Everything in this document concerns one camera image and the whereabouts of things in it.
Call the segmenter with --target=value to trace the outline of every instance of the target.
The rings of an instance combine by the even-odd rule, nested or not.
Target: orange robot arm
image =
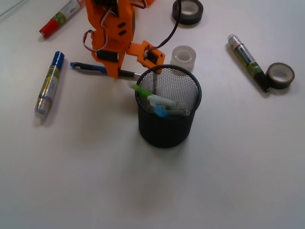
[[[135,6],[140,7],[141,4],[133,4],[131,0],[86,0],[89,22],[96,29],[91,32],[92,49],[88,49],[96,61],[104,64],[108,75],[113,78],[118,77],[125,54],[137,56],[138,62],[147,68],[163,64],[165,60],[165,54],[158,49],[145,55],[145,51],[153,47],[148,42],[132,43]]]

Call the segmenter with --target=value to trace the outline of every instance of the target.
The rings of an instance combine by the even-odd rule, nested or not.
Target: blue marker
[[[44,80],[42,89],[39,93],[35,107],[35,114],[44,121],[47,117],[55,97],[56,88],[61,76],[61,67],[65,55],[62,52],[56,52],[52,64]]]
[[[191,114],[191,112],[187,109],[168,110],[159,106],[154,107],[153,111],[161,118],[169,118],[175,116],[189,116]]]

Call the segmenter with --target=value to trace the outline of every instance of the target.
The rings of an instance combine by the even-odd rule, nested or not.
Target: white table
[[[29,0],[0,23],[1,229],[304,228],[305,1],[203,1],[202,21],[162,47],[166,63],[178,45],[196,50],[203,91],[189,138],[167,150],[142,139],[125,81],[70,69],[96,63],[81,42],[86,9],[41,38],[66,2]],[[138,10],[134,41],[163,41],[172,4]],[[290,65],[291,87],[260,93],[226,47],[231,33],[264,71]],[[34,106],[56,51],[66,55],[62,78],[38,127]],[[131,56],[123,69],[145,70]]]

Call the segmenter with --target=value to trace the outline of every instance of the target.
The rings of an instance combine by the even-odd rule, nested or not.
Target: red marker
[[[85,0],[71,0],[65,5],[41,30],[45,37],[50,37],[59,27],[75,14],[85,3]]]

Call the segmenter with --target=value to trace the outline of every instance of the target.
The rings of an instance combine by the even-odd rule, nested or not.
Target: mesh pencil holder
[[[179,66],[159,65],[144,72],[137,84],[155,95],[180,102],[191,111],[189,116],[160,118],[149,110],[148,101],[135,93],[142,137],[159,148],[179,145],[188,137],[201,102],[202,92],[197,79]]]

